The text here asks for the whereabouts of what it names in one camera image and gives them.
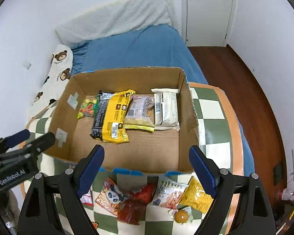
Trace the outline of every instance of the plastic bottle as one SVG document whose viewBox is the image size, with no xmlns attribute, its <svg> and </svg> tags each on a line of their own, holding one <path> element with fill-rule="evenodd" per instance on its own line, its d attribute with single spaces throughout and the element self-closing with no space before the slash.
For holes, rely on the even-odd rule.
<svg viewBox="0 0 294 235">
<path fill-rule="evenodd" d="M 293 188 L 280 189 L 277 193 L 277 199 L 280 201 L 288 201 L 294 196 Z"/>
</svg>

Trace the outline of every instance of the white wall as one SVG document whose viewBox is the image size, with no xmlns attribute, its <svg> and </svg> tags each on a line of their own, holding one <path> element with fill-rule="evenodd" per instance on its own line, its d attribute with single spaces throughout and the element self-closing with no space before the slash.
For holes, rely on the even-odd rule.
<svg viewBox="0 0 294 235">
<path fill-rule="evenodd" d="M 5 0 L 0 7 L 0 137 L 24 129 L 27 109 L 42 86 L 59 23 L 113 0 Z M 181 0 L 175 1 L 181 33 Z M 27 71 L 22 67 L 32 63 Z"/>
<path fill-rule="evenodd" d="M 273 109 L 289 181 L 294 149 L 293 8 L 287 0 L 238 0 L 229 45 L 252 71 Z"/>
</svg>

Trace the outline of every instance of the white door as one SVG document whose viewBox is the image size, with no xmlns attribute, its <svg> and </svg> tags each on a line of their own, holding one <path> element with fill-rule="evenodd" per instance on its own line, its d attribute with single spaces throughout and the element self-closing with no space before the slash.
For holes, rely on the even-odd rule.
<svg viewBox="0 0 294 235">
<path fill-rule="evenodd" d="M 187 0 L 186 45 L 223 46 L 232 0 Z"/>
</svg>

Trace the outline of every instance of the wooden floor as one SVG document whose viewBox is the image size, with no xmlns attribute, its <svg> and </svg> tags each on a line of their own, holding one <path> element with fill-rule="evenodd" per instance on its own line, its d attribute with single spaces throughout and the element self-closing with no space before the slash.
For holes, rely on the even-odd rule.
<svg viewBox="0 0 294 235">
<path fill-rule="evenodd" d="M 208 83 L 225 91 L 254 156 L 255 170 L 264 184 L 271 204 L 286 180 L 273 185 L 273 168 L 285 154 L 278 125 L 261 87 L 235 51 L 216 47 L 189 48 Z"/>
</svg>

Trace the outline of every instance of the blue blanket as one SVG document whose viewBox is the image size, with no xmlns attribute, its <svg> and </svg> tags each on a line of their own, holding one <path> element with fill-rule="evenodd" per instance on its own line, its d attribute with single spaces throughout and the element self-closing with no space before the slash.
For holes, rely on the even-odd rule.
<svg viewBox="0 0 294 235">
<path fill-rule="evenodd" d="M 80 42 L 71 47 L 72 74 L 102 69 L 140 66 L 181 67 L 189 82 L 208 84 L 179 33 L 168 25 Z M 244 175 L 255 171 L 249 145 L 240 131 L 244 152 Z"/>
</svg>

